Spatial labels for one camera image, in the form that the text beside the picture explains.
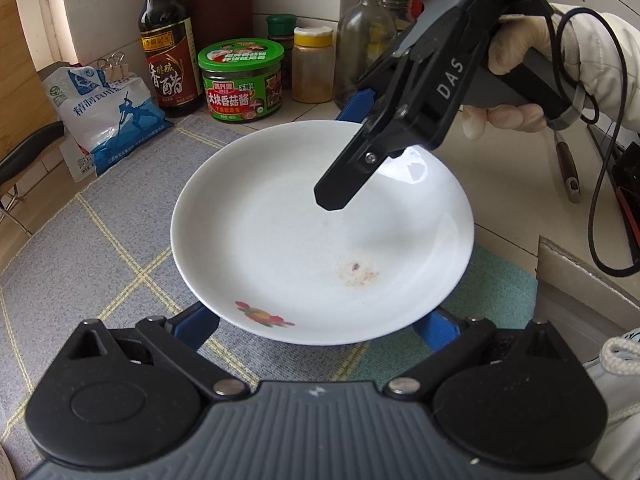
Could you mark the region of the white sleeved right forearm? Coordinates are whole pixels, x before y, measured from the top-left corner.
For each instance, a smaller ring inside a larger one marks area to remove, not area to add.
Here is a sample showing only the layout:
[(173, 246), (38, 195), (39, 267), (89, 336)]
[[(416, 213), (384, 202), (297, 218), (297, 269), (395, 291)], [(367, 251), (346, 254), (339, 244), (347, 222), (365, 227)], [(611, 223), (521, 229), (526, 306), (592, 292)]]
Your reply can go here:
[[(639, 31), (615, 14), (602, 18), (622, 47), (627, 73), (627, 102), (622, 126), (639, 132)], [(579, 13), (568, 20), (562, 35), (567, 73), (577, 79), (611, 119), (620, 112), (623, 69), (614, 41), (606, 27), (591, 14)]]

